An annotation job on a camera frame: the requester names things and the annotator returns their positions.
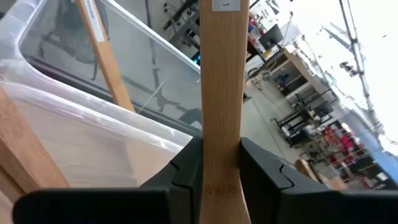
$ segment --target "black equipment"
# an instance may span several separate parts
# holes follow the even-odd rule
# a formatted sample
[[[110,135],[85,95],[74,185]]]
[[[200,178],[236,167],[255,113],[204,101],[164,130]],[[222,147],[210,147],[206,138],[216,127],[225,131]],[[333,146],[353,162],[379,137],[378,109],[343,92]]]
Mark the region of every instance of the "black equipment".
[[[163,26],[163,30],[167,30],[172,25],[172,20],[177,22],[185,10],[191,8],[198,0],[186,0],[185,3],[178,9],[178,11],[169,19]]]
[[[275,45],[279,46],[279,42],[283,41],[284,36],[282,35],[278,24],[274,25],[269,31],[267,31],[262,37],[260,37],[259,42],[266,49],[269,50]]]
[[[396,191],[334,191],[242,138],[239,169],[251,222],[397,223]],[[203,141],[193,138],[139,188],[56,189],[25,195],[15,224],[199,223]]]

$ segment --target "workshop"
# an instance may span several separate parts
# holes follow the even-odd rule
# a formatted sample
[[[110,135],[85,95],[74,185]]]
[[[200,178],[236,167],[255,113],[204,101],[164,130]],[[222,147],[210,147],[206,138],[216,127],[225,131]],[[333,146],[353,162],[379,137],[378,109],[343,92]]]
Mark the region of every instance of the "workshop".
[[[0,223],[398,223],[390,0],[1,0]]]

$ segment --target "cable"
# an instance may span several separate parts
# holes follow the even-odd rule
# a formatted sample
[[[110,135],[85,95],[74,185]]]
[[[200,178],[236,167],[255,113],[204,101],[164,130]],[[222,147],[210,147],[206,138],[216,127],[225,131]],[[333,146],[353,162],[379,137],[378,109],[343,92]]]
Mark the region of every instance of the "cable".
[[[147,13],[147,25],[149,28],[152,28],[152,21],[151,21],[151,16],[150,16],[150,9],[149,9],[149,0],[145,0],[145,9]],[[173,106],[180,106],[180,103],[171,101],[166,99],[166,97],[163,96],[162,94],[162,87],[165,81],[160,84],[159,81],[159,74],[158,72],[160,71],[160,68],[157,66],[157,55],[156,55],[156,50],[155,50],[155,42],[152,38],[149,37],[149,47],[150,47],[150,54],[152,58],[152,64],[153,64],[153,69],[152,69],[152,74],[154,77],[154,82],[155,82],[155,88],[156,91],[153,95],[153,97],[157,98],[157,106],[159,107],[159,112],[163,112],[165,105],[173,105]]]
[[[284,39],[282,40],[282,44],[281,44],[282,47],[284,46],[285,39],[286,39],[286,34],[287,34],[287,31],[289,30],[290,22],[292,22],[292,18],[293,18],[293,13],[292,12],[290,12],[290,13],[291,13],[291,17],[289,19],[289,22],[287,23]]]
[[[259,91],[264,97],[267,98],[268,101],[270,101],[281,113],[283,113],[283,110],[281,110],[270,98],[268,98],[268,96],[263,93],[262,91]]]
[[[284,154],[283,154],[283,152],[282,152],[282,149],[281,149],[280,146],[278,145],[278,142],[276,141],[276,138],[275,138],[274,135],[272,134],[272,131],[269,129],[269,127],[268,127],[268,125],[267,125],[267,123],[266,123],[265,118],[262,116],[262,114],[261,114],[261,112],[260,112],[260,109],[258,108],[256,102],[254,101],[254,98],[252,98],[252,101],[253,101],[253,104],[254,104],[254,106],[256,107],[257,111],[259,112],[262,121],[263,121],[264,124],[266,125],[267,130],[270,132],[272,139],[274,140],[276,146],[278,147],[278,150],[279,150],[280,154],[281,154],[282,157],[283,157],[283,158],[281,158],[281,159],[283,159],[283,160],[285,160],[286,162],[288,162],[288,161],[286,160],[286,157],[284,156]]]
[[[105,33],[108,35],[109,22],[105,5],[101,0],[95,0],[95,4]],[[59,42],[61,43],[62,49],[66,51],[69,56],[73,57],[74,60],[85,64],[94,64],[93,78],[91,80],[95,80],[98,63],[76,3],[71,2],[70,0],[59,1],[57,7],[55,28],[40,42],[40,56],[44,58],[43,42],[47,42],[52,35],[56,35],[60,40]]]
[[[376,141],[379,144],[379,146],[382,147],[379,136],[380,136],[380,131],[384,132],[384,128],[376,116],[376,112],[374,110],[373,103],[370,99],[369,85],[367,84],[366,79],[365,79],[364,61],[363,61],[363,58],[360,57],[362,55],[361,54],[361,46],[359,44],[358,34],[356,31],[353,14],[351,12],[351,6],[349,4],[349,1],[347,0],[347,6],[346,6],[347,8],[345,8],[345,6],[343,4],[343,0],[340,0],[340,7],[341,7],[345,26],[347,28],[349,41],[351,42],[351,47],[353,49],[353,55],[354,55],[354,59],[356,62],[357,71],[359,73],[359,79],[361,80],[361,83],[362,83],[363,95],[366,99],[366,103],[368,104],[369,120],[374,126],[374,135],[376,137]],[[352,30],[350,29],[348,19],[350,19],[350,22],[352,25]]]

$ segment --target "plastic storage container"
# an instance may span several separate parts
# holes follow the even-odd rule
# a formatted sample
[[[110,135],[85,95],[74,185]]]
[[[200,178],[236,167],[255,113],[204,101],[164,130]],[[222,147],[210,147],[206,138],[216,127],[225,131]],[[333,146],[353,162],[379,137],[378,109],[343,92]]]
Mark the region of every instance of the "plastic storage container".
[[[9,81],[47,91],[158,136],[176,139],[166,127],[154,129],[150,127],[152,121],[136,122],[137,115],[38,72],[50,71],[58,80],[72,82],[86,92],[110,95],[100,69],[96,80],[91,80],[95,63],[86,34],[68,31],[63,27],[69,25],[57,17],[60,2],[63,1],[18,0],[9,10],[0,22],[0,73]],[[178,120],[190,110],[200,110],[198,65],[116,2],[96,2],[106,12],[103,20],[108,22],[110,44],[136,111],[150,109]]]
[[[100,70],[91,81],[94,65],[81,63],[79,56],[53,45],[60,42],[57,35],[48,38],[55,26],[57,4],[18,0],[0,21],[0,85],[72,187],[136,187],[163,168],[192,137],[40,73],[36,68],[45,67],[87,88],[108,91]],[[141,105],[177,119],[178,110],[184,112],[181,108],[200,109],[198,67],[114,1],[105,1],[103,6],[120,70],[125,80],[135,84],[127,88],[137,111]],[[146,54],[151,50],[150,39],[156,63]],[[147,48],[138,47],[144,41]],[[158,70],[157,78],[153,70]],[[144,76],[156,81],[147,82]],[[175,94],[176,88],[197,97]],[[162,107],[164,98],[178,104]],[[0,192],[1,223],[9,221],[10,209]]]

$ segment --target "wooden stick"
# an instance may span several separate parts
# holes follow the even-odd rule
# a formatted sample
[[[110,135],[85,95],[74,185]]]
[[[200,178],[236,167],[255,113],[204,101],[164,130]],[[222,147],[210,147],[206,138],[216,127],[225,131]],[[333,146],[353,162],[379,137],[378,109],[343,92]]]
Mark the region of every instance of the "wooden stick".
[[[294,163],[294,167],[300,173],[306,175],[307,177],[311,178],[314,181],[319,182],[317,176],[312,172],[310,164],[308,164],[307,161],[303,159],[297,159],[296,162]]]
[[[127,110],[134,111],[94,0],[77,0],[76,4],[114,102]]]
[[[16,203],[25,192],[18,186],[18,184],[6,173],[0,166],[0,191],[10,200],[11,203]]]
[[[0,166],[25,192],[68,183],[0,87]]]
[[[248,0],[199,3],[204,143],[200,221],[250,223],[238,169]]]

